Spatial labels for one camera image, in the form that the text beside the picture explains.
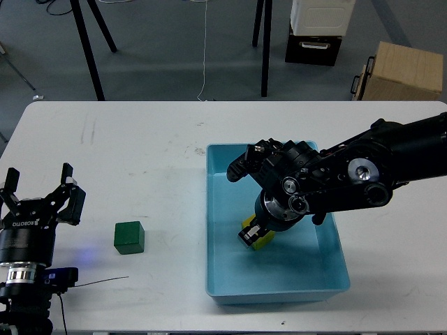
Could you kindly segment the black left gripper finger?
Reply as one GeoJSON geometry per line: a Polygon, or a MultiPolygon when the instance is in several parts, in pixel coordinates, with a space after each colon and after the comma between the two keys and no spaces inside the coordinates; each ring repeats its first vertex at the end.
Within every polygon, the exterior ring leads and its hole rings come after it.
{"type": "Polygon", "coordinates": [[[64,163],[61,171],[61,183],[52,193],[54,218],[52,226],[67,223],[76,226],[80,223],[86,193],[73,178],[73,167],[64,163]]]}
{"type": "Polygon", "coordinates": [[[7,171],[6,180],[1,185],[1,207],[4,205],[13,216],[20,216],[20,201],[15,195],[17,190],[20,172],[13,167],[7,171]]]}

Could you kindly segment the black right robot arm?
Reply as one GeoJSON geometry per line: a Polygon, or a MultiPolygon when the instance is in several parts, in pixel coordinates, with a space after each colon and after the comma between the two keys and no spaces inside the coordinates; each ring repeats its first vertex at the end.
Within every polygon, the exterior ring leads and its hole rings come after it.
{"type": "Polygon", "coordinates": [[[395,189],[445,175],[445,114],[410,124],[379,119],[320,151],[304,141],[261,140],[248,145],[226,172],[231,182],[248,176],[261,187],[254,217],[238,235],[249,247],[305,216],[320,225],[330,212],[382,207],[395,189]]]}

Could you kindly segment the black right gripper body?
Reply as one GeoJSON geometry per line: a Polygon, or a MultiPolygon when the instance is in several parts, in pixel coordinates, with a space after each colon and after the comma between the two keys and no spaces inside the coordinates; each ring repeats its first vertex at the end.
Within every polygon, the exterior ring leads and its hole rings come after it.
{"type": "Polygon", "coordinates": [[[261,229],[283,232],[292,228],[305,216],[281,205],[275,198],[261,191],[254,205],[254,225],[261,229]]]}

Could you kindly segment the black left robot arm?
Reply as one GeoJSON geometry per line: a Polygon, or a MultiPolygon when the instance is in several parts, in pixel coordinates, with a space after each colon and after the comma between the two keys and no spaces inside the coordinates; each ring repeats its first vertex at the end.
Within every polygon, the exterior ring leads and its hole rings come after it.
{"type": "Polygon", "coordinates": [[[64,163],[60,185],[44,198],[19,200],[15,196],[20,173],[8,169],[1,185],[1,266],[7,268],[1,283],[2,334],[51,334],[51,298],[62,295],[78,281],[78,268],[52,268],[56,228],[80,223],[86,193],[64,163]]]}

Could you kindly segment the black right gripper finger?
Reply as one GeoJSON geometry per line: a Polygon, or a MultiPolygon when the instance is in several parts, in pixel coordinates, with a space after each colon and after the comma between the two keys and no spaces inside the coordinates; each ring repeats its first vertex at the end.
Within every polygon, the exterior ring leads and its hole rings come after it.
{"type": "Polygon", "coordinates": [[[248,225],[238,233],[237,237],[245,248],[261,248],[258,241],[261,238],[260,230],[261,228],[258,225],[248,225]]]}

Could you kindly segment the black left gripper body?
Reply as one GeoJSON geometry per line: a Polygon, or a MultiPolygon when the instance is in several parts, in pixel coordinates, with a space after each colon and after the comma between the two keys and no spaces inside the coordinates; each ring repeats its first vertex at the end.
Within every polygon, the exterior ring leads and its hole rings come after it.
{"type": "Polygon", "coordinates": [[[69,195],[67,188],[57,188],[45,198],[18,200],[13,192],[1,189],[1,204],[9,209],[2,221],[2,265],[52,265],[58,211],[69,195]]]}

